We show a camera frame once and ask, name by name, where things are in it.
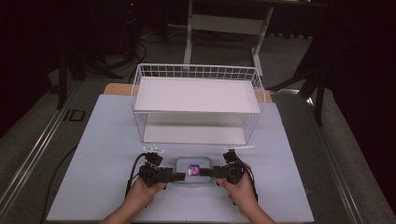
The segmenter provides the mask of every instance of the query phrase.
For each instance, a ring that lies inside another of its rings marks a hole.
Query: white table surface
[[[237,150],[252,167],[259,204],[276,222],[314,221],[276,104],[265,104],[249,145]],[[163,167],[177,157],[208,157],[224,165],[222,146],[155,145],[165,150]],[[128,96],[101,95],[49,211],[50,221],[98,221],[124,198],[135,158],[142,153]],[[182,188],[169,183],[136,222],[248,222],[212,185]]]

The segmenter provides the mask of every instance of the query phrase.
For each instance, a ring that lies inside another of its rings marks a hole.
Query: hand
[[[238,206],[241,215],[251,223],[275,223],[257,203],[248,174],[244,174],[236,185],[223,178],[218,179],[218,183],[230,193],[229,198]]]
[[[139,216],[143,208],[152,203],[154,195],[165,188],[165,186],[165,183],[158,183],[148,188],[144,180],[138,177],[132,184],[122,205],[100,223],[129,223]]]

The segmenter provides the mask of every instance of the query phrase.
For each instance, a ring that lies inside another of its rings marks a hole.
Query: table
[[[48,220],[97,221],[122,202],[132,164],[143,148],[130,98],[112,95],[126,93],[128,88],[131,86],[109,85],[106,94],[99,97]],[[265,104],[250,139],[255,148],[239,150],[237,154],[252,166],[263,209],[279,223],[313,221],[276,104]],[[182,156],[206,156],[212,165],[224,165],[222,146],[155,146],[165,151],[161,166],[172,167],[175,159]],[[227,195],[215,183],[201,188],[182,188],[171,183],[156,195],[155,203],[142,211],[137,221],[247,222],[227,200]]]
[[[241,18],[230,18],[230,17],[219,17],[213,15],[198,15],[192,11],[193,0],[189,0],[189,17],[187,24],[187,44],[184,53],[184,64],[191,63],[191,51],[192,51],[192,30],[206,30],[216,32],[227,32],[243,35],[256,35],[258,43],[255,48],[251,49],[251,55],[254,66],[257,68],[260,76],[262,76],[262,65],[259,57],[259,52],[262,47],[265,34],[271,16],[274,11],[274,7],[277,6],[291,6],[291,7],[317,7],[325,8],[328,4],[312,3],[310,0],[233,0],[233,1],[220,1],[220,0],[206,0],[207,2],[216,3],[227,3],[236,5],[257,5],[257,6],[268,6],[266,12],[264,12],[265,18],[263,20],[253,19],[241,19]]]

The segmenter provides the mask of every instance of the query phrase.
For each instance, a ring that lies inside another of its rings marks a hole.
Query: white wire basket
[[[141,63],[132,109],[144,143],[248,143],[265,94],[254,67]]]

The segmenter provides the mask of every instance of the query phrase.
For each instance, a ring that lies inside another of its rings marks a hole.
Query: metal wire grid
[[[159,64],[141,63],[137,66],[132,88],[132,108],[139,93],[139,84],[142,77],[190,77],[208,79],[249,80],[258,99],[260,111],[263,111],[265,94],[260,76],[254,67],[197,65],[197,64]],[[134,112],[137,128],[142,141],[146,129],[148,113]],[[254,126],[260,115],[243,115],[242,126],[246,142],[253,133]]]

